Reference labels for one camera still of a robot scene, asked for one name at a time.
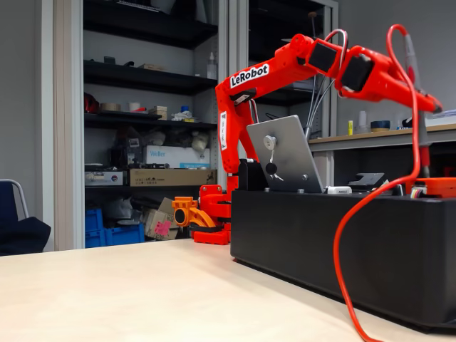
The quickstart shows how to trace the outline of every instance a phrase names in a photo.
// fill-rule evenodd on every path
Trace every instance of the orange cable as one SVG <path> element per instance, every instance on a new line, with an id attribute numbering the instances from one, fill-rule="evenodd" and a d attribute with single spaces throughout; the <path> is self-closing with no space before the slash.
<path id="1" fill-rule="evenodd" d="M 387 34 L 387 37 L 386 37 L 386 47 L 388 49 L 388 54 L 390 55 L 391 59 L 393 60 L 396 68 L 398 68 L 401 76 L 403 77 L 403 79 L 407 83 L 407 85 L 408 85 L 408 87 L 410 89 L 410 92 L 411 92 L 411 96 L 412 96 L 412 103 L 413 103 L 412 104 L 412 118 L 413 118 L 413 121 L 412 121 L 412 127 L 413 127 L 413 130 L 412 130 L 413 171 L 408 176 L 404 176 L 404 177 L 398 178 L 396 180 L 393 180 L 392 182 L 389 182 L 389 183 L 386 183 L 386 184 L 382 185 L 381 187 L 379 187 L 378 189 L 376 189 L 375 191 L 373 191 L 372 193 L 370 193 L 369 195 L 364 197 L 357 204 L 355 204 L 355 206 L 353 208 L 351 208 L 345 214 L 345 216 L 342 218 L 342 220 L 339 222 L 339 225 L 338 225 L 337 230 L 336 230 L 336 235 L 334 237 L 334 245 L 333 245 L 334 267 L 336 268 L 336 276 L 337 276 L 337 280 L 339 282 L 339 286 L 341 288 L 343 299 L 345 300 L 345 302 L 347 304 L 347 309 L 348 309 L 348 312 L 350 314 L 351 320 L 353 321 L 353 325 L 356 328 L 356 331 L 359 333 L 359 335 L 361 336 L 361 338 L 365 342 L 381 342 L 381 341 L 375 340 L 373 338 L 370 338 L 364 332 L 363 328 L 361 328 L 361 325 L 359 324 L 359 321 L 356 318 L 356 314 L 355 314 L 355 310 L 353 308 L 353 304 L 351 303 L 351 299 L 350 299 L 350 296 L 348 295 L 348 291 L 347 291 L 347 288 L 346 288 L 346 285 L 345 285 L 345 281 L 343 280 L 343 275 L 342 275 L 342 270 L 341 270 L 341 261 L 339 259 L 339 244 L 340 244 L 340 241 L 341 241 L 342 231 L 343 231 L 343 228 L 345 227 L 346 223 L 349 221 L 349 219 L 359 209 L 364 207 L 371 200 L 376 198 L 379 194 L 381 194 L 382 192 L 384 192 L 386 190 L 392 189 L 396 185 L 399 185 L 399 184 L 402 184 L 402 183 L 405 183 L 405 182 L 409 182 L 409 181 L 413 181 L 420 174 L 420 151 L 419 151 L 419 148 L 418 148 L 418 102 L 417 102 L 417 97 L 416 97 L 416 93 L 415 93 L 415 87 L 413 86 L 412 81 L 409 79 L 407 73 L 404 71 L 403 67 L 401 66 L 401 64 L 397 60 L 397 58 L 396 58 L 396 56 L 394 54 L 394 51 L 393 51 L 393 43 L 392 43 L 391 37 L 393 36 L 394 30 L 400 31 L 402 33 L 402 35 L 404 35 L 404 36 L 407 35 L 408 33 L 407 33 L 407 30 L 405 29 L 404 26 L 402 26 L 400 24 L 392 25 L 389 28 L 388 34 Z"/>

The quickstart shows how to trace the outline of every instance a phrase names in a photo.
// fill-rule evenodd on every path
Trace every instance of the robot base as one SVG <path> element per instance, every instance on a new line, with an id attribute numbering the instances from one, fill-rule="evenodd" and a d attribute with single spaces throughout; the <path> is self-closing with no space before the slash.
<path id="1" fill-rule="evenodd" d="M 232 193 L 231 254 L 342 298 L 333 238 L 360 195 Z M 384 196 L 347 224 L 341 266 L 358 308 L 424 328 L 456 328 L 456 200 Z"/>

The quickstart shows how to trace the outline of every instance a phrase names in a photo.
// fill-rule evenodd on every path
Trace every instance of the blue plastic bin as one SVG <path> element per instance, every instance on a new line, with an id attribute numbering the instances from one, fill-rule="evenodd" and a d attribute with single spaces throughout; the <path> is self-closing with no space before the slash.
<path id="1" fill-rule="evenodd" d="M 103 229 L 103 216 L 101 209 L 90 209 L 85 211 L 85 231 L 94 232 Z"/>
<path id="2" fill-rule="evenodd" d="M 106 245 L 116 246 L 118 244 L 137 244 L 144 242 L 144 226 L 125 226 L 118 228 L 105 229 Z"/>
<path id="3" fill-rule="evenodd" d="M 86 248 L 106 246 L 106 236 L 104 229 L 97 230 L 95 232 L 86 232 L 85 237 Z"/>

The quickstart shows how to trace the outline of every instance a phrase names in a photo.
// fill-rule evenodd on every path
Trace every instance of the white table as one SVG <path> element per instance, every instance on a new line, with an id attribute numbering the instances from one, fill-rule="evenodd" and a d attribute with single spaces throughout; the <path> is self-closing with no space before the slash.
<path id="1" fill-rule="evenodd" d="M 361 341 L 346 307 L 191 240 L 0 258 L 0 341 Z M 358 311 L 383 341 L 426 336 Z"/>

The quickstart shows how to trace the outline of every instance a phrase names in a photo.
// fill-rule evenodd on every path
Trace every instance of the black chair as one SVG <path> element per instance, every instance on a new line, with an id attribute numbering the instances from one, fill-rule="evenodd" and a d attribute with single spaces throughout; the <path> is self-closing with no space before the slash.
<path id="1" fill-rule="evenodd" d="M 25 219 L 19 221 L 14 198 L 17 187 Z M 21 185 L 14 180 L 0 180 L 0 257 L 5 255 L 42 252 L 51 234 L 51 228 L 29 217 Z"/>

